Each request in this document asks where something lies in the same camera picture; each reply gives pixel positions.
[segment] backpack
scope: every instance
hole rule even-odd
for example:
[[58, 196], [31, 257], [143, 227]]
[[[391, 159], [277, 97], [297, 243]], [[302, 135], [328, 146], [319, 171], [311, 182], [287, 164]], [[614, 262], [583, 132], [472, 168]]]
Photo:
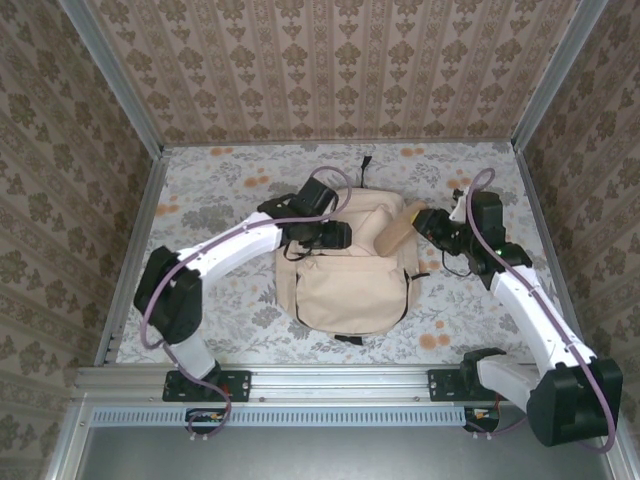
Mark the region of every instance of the backpack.
[[[346, 190], [337, 192], [340, 203]], [[417, 236], [389, 257], [373, 242], [404, 209], [397, 193], [354, 188], [351, 201], [334, 219], [347, 222], [351, 246], [300, 254], [297, 242], [276, 252], [276, 298], [289, 315], [337, 340], [362, 345], [362, 336], [382, 335], [399, 323], [420, 294]]]

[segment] patterned wallpaper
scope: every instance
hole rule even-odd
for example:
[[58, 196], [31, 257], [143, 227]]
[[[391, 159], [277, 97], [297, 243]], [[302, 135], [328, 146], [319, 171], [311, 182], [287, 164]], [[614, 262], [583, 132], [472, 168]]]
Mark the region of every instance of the patterned wallpaper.
[[93, 363], [148, 154], [55, 1], [0, 1], [0, 478], [38, 478]]
[[525, 151], [587, 340], [640, 445], [640, 1], [610, 1]]
[[509, 138], [576, 0], [90, 0], [167, 144]]

